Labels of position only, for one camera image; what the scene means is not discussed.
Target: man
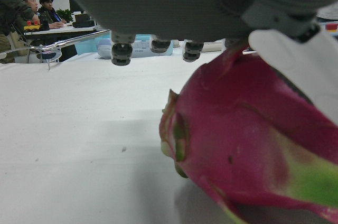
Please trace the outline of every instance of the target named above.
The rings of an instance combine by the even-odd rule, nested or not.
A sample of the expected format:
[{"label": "man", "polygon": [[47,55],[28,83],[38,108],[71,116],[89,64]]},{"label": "man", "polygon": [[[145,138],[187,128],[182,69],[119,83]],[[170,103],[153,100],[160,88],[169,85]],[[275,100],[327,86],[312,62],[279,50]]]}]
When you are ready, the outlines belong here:
[{"label": "man", "polygon": [[[36,0],[23,0],[23,1],[26,2],[28,6],[31,7],[34,14],[39,15],[39,13],[37,12],[38,6],[37,6]],[[27,25],[27,21],[29,20],[25,19],[22,15],[19,15],[17,19],[15,20],[15,26],[20,31],[23,31],[23,27]],[[64,24],[62,22],[53,22],[49,24],[50,29],[58,29],[60,27],[64,27]]]},{"label": "man", "polygon": [[[14,22],[18,14],[31,21],[39,21],[39,18],[22,0],[0,0],[0,52],[11,49],[7,35],[10,33],[11,24]],[[0,63],[14,62],[13,55],[7,55],[5,59],[0,59]]]},{"label": "man", "polygon": [[53,1],[54,0],[39,0],[39,3],[41,4],[41,7],[37,11],[41,15],[45,15],[48,19],[48,23],[53,22],[62,22],[67,23],[66,20],[62,19],[53,8]]}]

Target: pink dragon fruit skin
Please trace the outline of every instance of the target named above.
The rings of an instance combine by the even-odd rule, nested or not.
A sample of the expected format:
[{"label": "pink dragon fruit skin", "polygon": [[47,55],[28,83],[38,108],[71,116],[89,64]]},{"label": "pink dragon fruit skin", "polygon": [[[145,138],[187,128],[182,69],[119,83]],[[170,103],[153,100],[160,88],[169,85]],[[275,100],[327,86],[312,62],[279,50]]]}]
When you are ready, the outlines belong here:
[{"label": "pink dragon fruit skin", "polygon": [[159,132],[175,167],[237,223],[237,204],[307,209],[338,223],[338,127],[248,45],[170,92]]}]

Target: white tabletop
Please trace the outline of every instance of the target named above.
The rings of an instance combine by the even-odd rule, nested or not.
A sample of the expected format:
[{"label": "white tabletop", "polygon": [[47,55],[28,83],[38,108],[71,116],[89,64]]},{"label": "white tabletop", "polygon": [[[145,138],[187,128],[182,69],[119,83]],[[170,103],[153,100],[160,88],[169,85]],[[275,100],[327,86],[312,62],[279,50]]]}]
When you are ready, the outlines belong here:
[{"label": "white tabletop", "polygon": [[160,150],[179,56],[0,64],[0,223],[233,223]]},{"label": "white tabletop", "polygon": [[97,26],[93,27],[73,27],[65,26],[59,29],[50,29],[46,31],[36,31],[36,32],[27,32],[25,35],[41,35],[41,34],[57,34],[57,33],[69,33],[69,32],[87,32],[94,31],[97,29]]}]

